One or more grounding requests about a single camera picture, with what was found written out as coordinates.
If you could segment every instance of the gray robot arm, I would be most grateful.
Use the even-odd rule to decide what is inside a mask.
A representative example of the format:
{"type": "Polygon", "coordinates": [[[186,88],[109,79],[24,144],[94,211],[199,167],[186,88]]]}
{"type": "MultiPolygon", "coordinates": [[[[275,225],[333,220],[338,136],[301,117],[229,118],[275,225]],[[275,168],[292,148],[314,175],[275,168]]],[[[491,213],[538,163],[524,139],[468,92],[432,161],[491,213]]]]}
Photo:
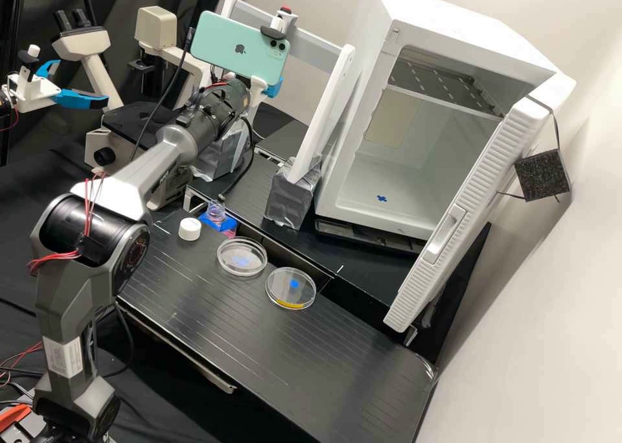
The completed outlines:
{"type": "Polygon", "coordinates": [[[98,442],[112,425],[120,403],[97,375],[89,344],[93,319],[114,302],[146,253],[151,192],[169,172],[192,164],[248,105],[248,90],[237,79],[196,92],[175,123],[158,131],[157,145],[103,181],[90,181],[92,192],[76,184],[41,216],[30,236],[35,257],[80,254],[38,268],[36,311],[47,362],[34,396],[35,412],[48,423],[41,441],[98,442]],[[85,194],[96,195],[99,185],[84,234],[85,194]]]}

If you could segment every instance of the petri dish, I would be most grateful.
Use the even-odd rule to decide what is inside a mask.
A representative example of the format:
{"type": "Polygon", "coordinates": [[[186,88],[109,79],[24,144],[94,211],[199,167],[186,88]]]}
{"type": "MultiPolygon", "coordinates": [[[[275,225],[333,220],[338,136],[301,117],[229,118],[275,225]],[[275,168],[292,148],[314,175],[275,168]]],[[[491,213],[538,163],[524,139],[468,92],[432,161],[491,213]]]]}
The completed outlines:
{"type": "Polygon", "coordinates": [[[302,310],[313,304],[316,284],[309,275],[297,268],[277,268],[266,280],[266,293],[280,307],[302,310]]]}
{"type": "Polygon", "coordinates": [[[260,273],[268,263],[268,254],[263,246],[249,238],[227,239],[218,246],[216,254],[226,271],[241,277],[260,273]]]}

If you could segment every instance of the metal rack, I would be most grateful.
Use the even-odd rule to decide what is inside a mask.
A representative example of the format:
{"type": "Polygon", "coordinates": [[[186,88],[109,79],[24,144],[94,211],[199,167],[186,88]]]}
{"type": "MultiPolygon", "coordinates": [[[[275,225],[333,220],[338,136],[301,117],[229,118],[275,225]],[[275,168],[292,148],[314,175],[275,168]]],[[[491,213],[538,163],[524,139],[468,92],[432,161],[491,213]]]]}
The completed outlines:
{"type": "Polygon", "coordinates": [[[484,98],[485,93],[472,77],[436,67],[398,59],[389,75],[387,88],[465,113],[503,118],[501,111],[484,98]]]}

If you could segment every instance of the smartphone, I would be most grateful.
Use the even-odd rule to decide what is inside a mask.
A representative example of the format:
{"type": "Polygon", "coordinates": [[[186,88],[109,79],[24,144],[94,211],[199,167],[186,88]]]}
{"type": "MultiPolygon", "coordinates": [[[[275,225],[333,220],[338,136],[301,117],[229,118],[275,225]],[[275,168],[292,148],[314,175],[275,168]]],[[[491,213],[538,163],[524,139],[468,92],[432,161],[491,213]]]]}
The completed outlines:
{"type": "Polygon", "coordinates": [[[290,42],[273,40],[253,27],[203,11],[190,53],[244,77],[257,76],[268,85],[279,82],[290,42]]]}

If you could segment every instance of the black platform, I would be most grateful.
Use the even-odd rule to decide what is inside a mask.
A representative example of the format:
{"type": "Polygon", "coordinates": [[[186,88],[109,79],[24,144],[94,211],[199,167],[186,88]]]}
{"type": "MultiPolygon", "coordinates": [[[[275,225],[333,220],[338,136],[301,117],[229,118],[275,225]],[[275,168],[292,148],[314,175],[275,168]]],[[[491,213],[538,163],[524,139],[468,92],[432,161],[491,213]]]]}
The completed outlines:
{"type": "MultiPolygon", "coordinates": [[[[227,196],[227,210],[236,219],[260,230],[332,276],[342,278],[384,306],[390,306],[415,257],[335,241],[317,234],[313,230],[312,210],[307,214],[300,231],[264,219],[272,176],[276,170],[275,163],[257,157],[251,170],[227,196]]],[[[211,183],[196,179],[189,188],[204,198],[215,199],[234,177],[234,174],[223,176],[211,183]]]]}
{"type": "Polygon", "coordinates": [[[204,227],[180,240],[183,211],[158,223],[120,299],[148,326],[197,354],[321,442],[411,443],[433,387],[432,369],[321,294],[300,312],[256,278],[220,268],[225,240],[204,227]]]}

